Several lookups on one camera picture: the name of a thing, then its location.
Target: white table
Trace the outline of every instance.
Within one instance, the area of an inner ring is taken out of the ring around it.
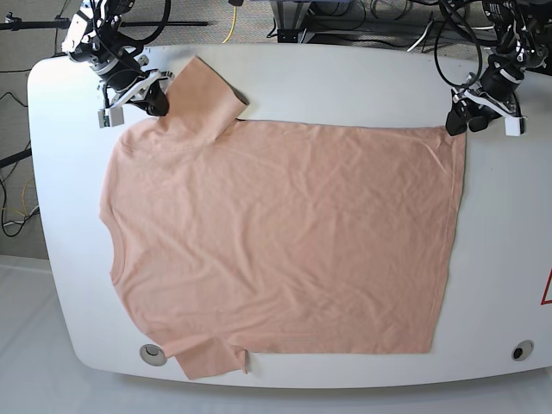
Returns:
[[[420,54],[317,45],[152,47],[151,67],[178,73],[198,55],[250,105],[241,117],[421,127],[442,125],[449,88]],[[474,64],[442,60],[462,80]],[[187,381],[174,359],[150,367],[150,341],[113,289],[112,246],[98,219],[99,196],[119,134],[145,117],[125,108],[126,125],[99,129],[98,78],[65,58],[44,60],[28,82],[34,170],[41,216],[72,345],[90,367]],[[469,135],[465,190],[450,276],[430,354],[251,354],[251,373],[199,382],[233,386],[348,388],[464,380],[552,366],[552,304],[541,305],[552,267],[552,78],[529,74],[519,89],[529,132],[504,124]],[[512,350],[535,349],[525,361]]]

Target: t-shirt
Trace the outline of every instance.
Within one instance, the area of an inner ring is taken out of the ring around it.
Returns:
[[[247,352],[430,351],[465,135],[240,121],[197,58],[167,96],[116,144],[101,218],[128,314],[189,379]]]

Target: red warning sign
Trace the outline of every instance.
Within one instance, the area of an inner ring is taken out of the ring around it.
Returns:
[[[552,289],[550,289],[550,281],[552,281],[552,270],[550,270],[549,281],[546,283],[546,289],[544,289],[543,301],[541,304],[552,304]]]

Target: round hole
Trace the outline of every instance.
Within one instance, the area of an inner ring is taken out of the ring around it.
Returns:
[[[163,349],[157,345],[144,345],[140,348],[140,357],[149,365],[161,367],[166,364],[166,357]]]
[[[524,361],[529,358],[529,355],[533,352],[535,344],[533,341],[520,342],[514,350],[511,352],[511,358],[515,361]]]

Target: floor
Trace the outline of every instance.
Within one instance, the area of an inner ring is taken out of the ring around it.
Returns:
[[[550,413],[552,378],[543,369],[359,390],[206,386],[97,371],[72,349],[46,260],[0,256],[0,331],[3,414],[147,414],[160,407],[166,414]]]
[[[362,18],[363,8],[361,0],[353,0],[349,14],[351,18]],[[371,4],[363,0],[369,10]],[[377,15],[380,19],[392,19],[401,13],[406,0],[380,0],[377,3]],[[128,21],[152,20],[160,18],[164,0],[137,1],[135,7],[128,14]],[[180,0],[172,1],[172,20],[206,20],[210,23],[204,28],[168,28],[154,44],[179,43],[220,43],[229,32],[232,18],[232,8],[224,0]],[[63,10],[63,16],[72,16],[78,9],[80,0],[4,0],[0,3],[0,15],[13,12],[14,16],[24,21],[51,21]],[[324,10],[333,11],[336,4],[321,5]],[[413,5],[406,16],[420,22],[427,22],[430,9]],[[267,34],[273,28],[273,14],[266,1],[247,1],[240,8],[238,21],[231,42],[275,42],[268,39]],[[480,10],[472,9],[469,20],[472,24],[485,24]],[[368,13],[368,20],[373,19]],[[144,37],[151,29],[132,28],[125,33],[136,38]],[[21,70],[32,67],[39,60],[52,56],[60,51],[60,43],[65,34],[60,31],[56,40],[53,29],[23,30],[18,32],[0,32],[0,71]],[[366,42],[355,43],[359,47],[386,47],[381,44]],[[456,45],[440,49],[440,54],[473,59],[472,47]],[[6,91],[13,92],[24,104],[27,102],[28,72],[1,73],[0,96]],[[28,114],[25,108],[19,105],[10,96],[0,100],[0,158],[21,151],[29,143]],[[5,177],[10,168],[2,171]],[[32,181],[32,160],[24,160],[6,181],[8,192],[8,207],[22,209],[22,189],[27,185],[25,200],[28,210],[38,204],[35,184]],[[8,220],[18,218],[13,210],[6,211]],[[47,248],[42,233],[40,216],[34,217],[15,238],[8,238],[0,233],[0,254],[8,254],[39,259],[47,258]]]

